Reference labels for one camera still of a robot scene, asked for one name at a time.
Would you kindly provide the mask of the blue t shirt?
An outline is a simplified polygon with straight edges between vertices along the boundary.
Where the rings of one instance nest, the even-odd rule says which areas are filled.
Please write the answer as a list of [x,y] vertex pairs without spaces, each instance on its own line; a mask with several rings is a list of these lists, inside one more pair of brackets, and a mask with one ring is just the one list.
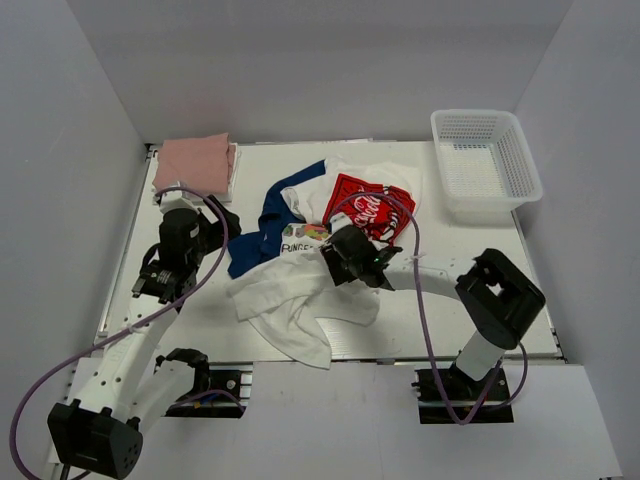
[[277,257],[280,254],[283,230],[289,224],[298,222],[282,198],[281,191],[325,173],[324,161],[320,160],[271,186],[258,218],[258,230],[243,233],[228,243],[227,251],[231,262],[227,272],[232,279],[239,278],[254,267]]

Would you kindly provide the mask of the white red print t shirt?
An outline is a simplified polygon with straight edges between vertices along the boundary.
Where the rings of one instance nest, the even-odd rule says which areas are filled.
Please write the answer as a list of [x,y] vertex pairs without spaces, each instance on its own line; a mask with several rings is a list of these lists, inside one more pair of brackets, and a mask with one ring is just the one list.
[[293,215],[327,225],[344,213],[371,240],[394,243],[419,207],[421,171],[395,162],[358,165],[341,157],[328,157],[322,164],[324,174],[281,191]]

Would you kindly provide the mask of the white graphic t shirt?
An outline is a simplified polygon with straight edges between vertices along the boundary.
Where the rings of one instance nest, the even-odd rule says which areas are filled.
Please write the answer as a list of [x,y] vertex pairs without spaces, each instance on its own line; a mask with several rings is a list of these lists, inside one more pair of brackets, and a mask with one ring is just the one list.
[[249,323],[271,346],[306,366],[329,369],[331,344],[319,324],[328,318],[368,327],[380,309],[379,291],[360,281],[336,286],[320,248],[327,232],[291,224],[280,254],[227,287],[237,320]]

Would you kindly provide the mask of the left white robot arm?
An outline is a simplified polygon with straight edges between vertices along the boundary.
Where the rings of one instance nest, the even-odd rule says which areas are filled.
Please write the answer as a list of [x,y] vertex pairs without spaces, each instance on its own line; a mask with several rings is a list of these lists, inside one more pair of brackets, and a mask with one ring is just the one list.
[[210,390],[206,354],[176,348],[160,355],[157,349],[185,296],[195,292],[203,259],[224,253],[240,234],[240,221],[213,195],[203,202],[216,222],[178,192],[162,193],[156,201],[162,212],[159,240],[143,257],[121,330],[103,346],[88,381],[48,415],[62,478],[74,468],[83,475],[126,478],[151,426],[179,401]]

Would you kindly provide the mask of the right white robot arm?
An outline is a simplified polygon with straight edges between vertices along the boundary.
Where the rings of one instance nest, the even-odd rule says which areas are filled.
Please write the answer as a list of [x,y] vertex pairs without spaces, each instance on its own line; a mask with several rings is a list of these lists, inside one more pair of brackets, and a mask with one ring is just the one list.
[[358,281],[388,291],[415,290],[461,302],[475,332],[450,367],[453,390],[472,399],[488,385],[490,371],[516,349],[546,305],[542,291],[501,251],[472,259],[377,248],[354,226],[332,234],[320,249],[334,284]]

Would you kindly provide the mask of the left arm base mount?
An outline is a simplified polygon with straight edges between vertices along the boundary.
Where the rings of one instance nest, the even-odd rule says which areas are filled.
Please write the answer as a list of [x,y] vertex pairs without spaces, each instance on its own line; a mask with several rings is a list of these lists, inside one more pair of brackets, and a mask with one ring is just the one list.
[[211,364],[209,389],[198,397],[188,394],[171,406],[168,418],[240,419],[251,394],[253,365]]

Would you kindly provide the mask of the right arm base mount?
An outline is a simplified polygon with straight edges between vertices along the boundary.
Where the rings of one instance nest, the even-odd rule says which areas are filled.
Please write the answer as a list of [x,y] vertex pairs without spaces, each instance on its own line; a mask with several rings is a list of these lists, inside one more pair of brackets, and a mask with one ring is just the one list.
[[[471,385],[453,376],[448,369],[440,369],[439,373],[455,414],[460,419],[464,419],[471,412],[489,376],[486,376],[481,382]],[[416,370],[412,387],[417,394],[419,421],[422,425],[454,424],[437,390],[434,375],[430,369]],[[473,424],[513,423],[512,407],[510,405],[499,407],[510,396],[511,392],[505,372],[500,369],[491,388],[484,396],[482,406],[471,422]]]

